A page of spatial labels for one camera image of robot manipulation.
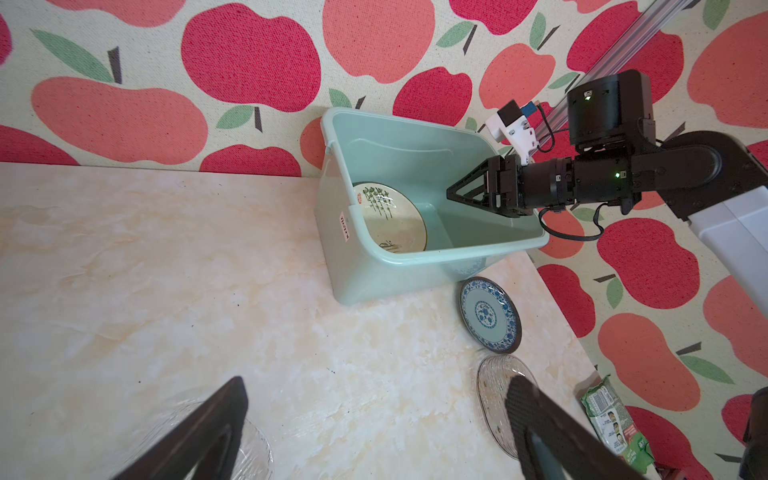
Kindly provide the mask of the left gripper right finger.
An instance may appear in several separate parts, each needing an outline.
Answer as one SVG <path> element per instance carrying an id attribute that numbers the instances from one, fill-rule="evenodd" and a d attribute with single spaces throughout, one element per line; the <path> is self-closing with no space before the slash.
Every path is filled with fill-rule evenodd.
<path id="1" fill-rule="evenodd" d="M 507 383 L 505 411 L 526 479 L 646 479 L 525 376 Z"/>

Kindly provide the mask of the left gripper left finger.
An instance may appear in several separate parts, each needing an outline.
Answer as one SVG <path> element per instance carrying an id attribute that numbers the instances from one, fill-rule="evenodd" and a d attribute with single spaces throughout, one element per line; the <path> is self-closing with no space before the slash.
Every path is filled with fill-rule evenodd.
<path id="1" fill-rule="evenodd" d="M 116 477 L 231 478 L 248 406 L 243 378 L 232 377 Z"/>

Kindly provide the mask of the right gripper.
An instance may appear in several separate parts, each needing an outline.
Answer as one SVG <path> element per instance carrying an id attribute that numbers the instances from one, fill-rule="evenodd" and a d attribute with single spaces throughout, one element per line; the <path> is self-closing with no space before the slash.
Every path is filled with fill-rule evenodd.
<path id="1" fill-rule="evenodd" d="M 722 169 L 720 136 L 690 132 L 658 144 L 647 75 L 628 70 L 567 95 L 572 158 L 525 165 L 490 157 L 446 191 L 450 201 L 505 217 L 605 202 L 628 213 L 645 192 L 704 186 Z"/>

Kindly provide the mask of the blue patterned small plate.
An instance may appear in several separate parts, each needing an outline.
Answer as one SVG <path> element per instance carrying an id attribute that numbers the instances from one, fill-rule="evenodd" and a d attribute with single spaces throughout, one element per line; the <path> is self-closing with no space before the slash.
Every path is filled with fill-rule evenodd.
<path id="1" fill-rule="evenodd" d="M 459 313 L 468 332 L 497 354 L 515 352 L 522 340 L 520 315 L 509 295 L 484 277 L 465 280 L 459 290 Z"/>

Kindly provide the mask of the cream floral plate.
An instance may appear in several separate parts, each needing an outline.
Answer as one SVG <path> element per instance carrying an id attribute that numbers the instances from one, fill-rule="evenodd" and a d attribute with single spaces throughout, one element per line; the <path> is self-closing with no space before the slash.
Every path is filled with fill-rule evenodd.
<path id="1" fill-rule="evenodd" d="M 382 249 L 395 254 L 426 250 L 428 234 L 416 206 L 398 190 L 375 182 L 354 186 L 369 235 Z"/>

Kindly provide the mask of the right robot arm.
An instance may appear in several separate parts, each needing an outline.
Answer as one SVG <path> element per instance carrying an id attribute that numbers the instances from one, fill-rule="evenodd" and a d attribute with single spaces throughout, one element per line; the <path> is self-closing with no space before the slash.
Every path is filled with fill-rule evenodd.
<path id="1" fill-rule="evenodd" d="M 486 125 L 511 151 L 480 163 L 447 189 L 447 198 L 516 218 L 588 203 L 628 213 L 655 192 L 765 309 L 767 171 L 748 148 L 715 131 L 659 141 L 650 80 L 636 70 L 573 89 L 567 107 L 574 157 L 532 162 L 538 141 L 522 110 L 509 103 Z"/>

